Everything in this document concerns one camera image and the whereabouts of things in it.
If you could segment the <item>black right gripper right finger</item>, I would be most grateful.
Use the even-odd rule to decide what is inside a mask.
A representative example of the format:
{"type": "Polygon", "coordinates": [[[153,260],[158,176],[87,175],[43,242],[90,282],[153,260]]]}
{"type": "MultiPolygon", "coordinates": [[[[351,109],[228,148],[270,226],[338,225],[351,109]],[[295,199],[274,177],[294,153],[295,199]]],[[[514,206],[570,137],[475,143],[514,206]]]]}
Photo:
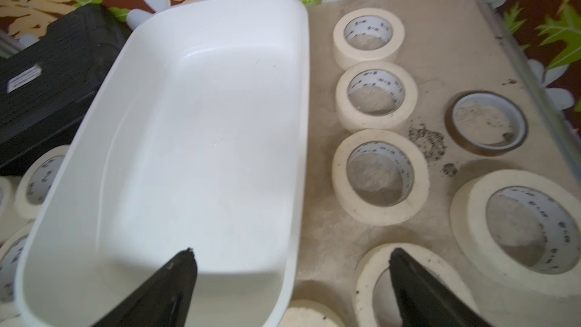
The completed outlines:
{"type": "Polygon", "coordinates": [[[488,326],[402,248],[390,255],[390,279],[404,326],[488,326]]]}

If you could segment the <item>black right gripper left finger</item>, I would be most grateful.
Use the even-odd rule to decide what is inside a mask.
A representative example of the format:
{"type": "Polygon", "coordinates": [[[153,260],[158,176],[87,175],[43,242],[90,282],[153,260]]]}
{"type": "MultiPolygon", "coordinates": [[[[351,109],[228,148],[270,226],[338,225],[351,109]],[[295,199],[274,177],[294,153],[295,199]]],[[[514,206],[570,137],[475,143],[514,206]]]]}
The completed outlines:
{"type": "Polygon", "coordinates": [[[180,251],[95,325],[183,327],[197,277],[193,250],[180,251]]]}

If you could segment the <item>cream tape roll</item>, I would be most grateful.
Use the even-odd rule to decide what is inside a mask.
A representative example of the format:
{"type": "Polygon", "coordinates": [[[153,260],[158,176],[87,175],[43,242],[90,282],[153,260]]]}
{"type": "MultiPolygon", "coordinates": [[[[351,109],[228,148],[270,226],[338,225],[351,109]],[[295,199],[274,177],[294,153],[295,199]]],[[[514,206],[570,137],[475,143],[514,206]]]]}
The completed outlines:
{"type": "Polygon", "coordinates": [[[343,127],[360,130],[399,130],[419,100],[412,76],[386,61],[369,61],[346,70],[335,89],[335,110],[343,127]]]}
{"type": "Polygon", "coordinates": [[[332,38],[334,59],[347,70],[368,61],[394,62],[405,39],[405,26],[392,12],[363,8],[344,15],[332,38]]]}
{"type": "Polygon", "coordinates": [[[410,254],[474,312],[480,312],[469,287],[442,257],[419,245],[389,243],[370,250],[356,268],[353,306],[360,326],[402,325],[390,278],[390,256],[397,248],[410,254]]]}
{"type": "Polygon", "coordinates": [[[15,192],[15,208],[26,220],[35,220],[64,162],[69,145],[47,151],[25,172],[15,192]]]}
{"type": "Polygon", "coordinates": [[[311,300],[293,300],[278,327],[346,327],[330,308],[311,300]]]}
{"type": "Polygon", "coordinates": [[[1,246],[1,322],[19,316],[15,302],[16,273],[32,228],[32,223],[25,225],[1,246]]]}
{"type": "Polygon", "coordinates": [[[449,211],[464,255],[504,286],[558,298],[580,294],[580,200],[523,170],[462,186],[449,211]]]}
{"type": "Polygon", "coordinates": [[[20,177],[1,177],[1,243],[5,243],[25,224],[15,208],[20,177]]]}
{"type": "Polygon", "coordinates": [[[334,154],[331,178],[340,206],[373,226],[410,220],[425,205],[430,190],[422,152],[387,130],[362,130],[343,140],[334,154]]]}

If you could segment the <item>white plastic storage box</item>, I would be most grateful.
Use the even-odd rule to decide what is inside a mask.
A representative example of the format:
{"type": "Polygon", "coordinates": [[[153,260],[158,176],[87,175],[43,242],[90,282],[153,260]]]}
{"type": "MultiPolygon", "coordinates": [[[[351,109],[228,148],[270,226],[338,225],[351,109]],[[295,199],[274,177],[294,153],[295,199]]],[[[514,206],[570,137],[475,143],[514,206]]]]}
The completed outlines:
{"type": "Polygon", "coordinates": [[[18,261],[27,326],[90,326],[176,253],[188,326],[276,326],[294,289],[310,31],[300,0],[200,0],[131,34],[18,261]]]}

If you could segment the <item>black plastic tool case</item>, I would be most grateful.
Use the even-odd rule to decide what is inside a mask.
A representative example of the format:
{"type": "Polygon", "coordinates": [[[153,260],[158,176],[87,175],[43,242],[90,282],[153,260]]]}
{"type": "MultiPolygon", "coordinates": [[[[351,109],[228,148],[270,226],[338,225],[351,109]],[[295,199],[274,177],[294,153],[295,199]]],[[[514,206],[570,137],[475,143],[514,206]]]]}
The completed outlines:
{"type": "Polygon", "coordinates": [[[2,61],[3,176],[21,176],[47,151],[72,142],[129,36],[107,9],[88,5],[2,61]]]}

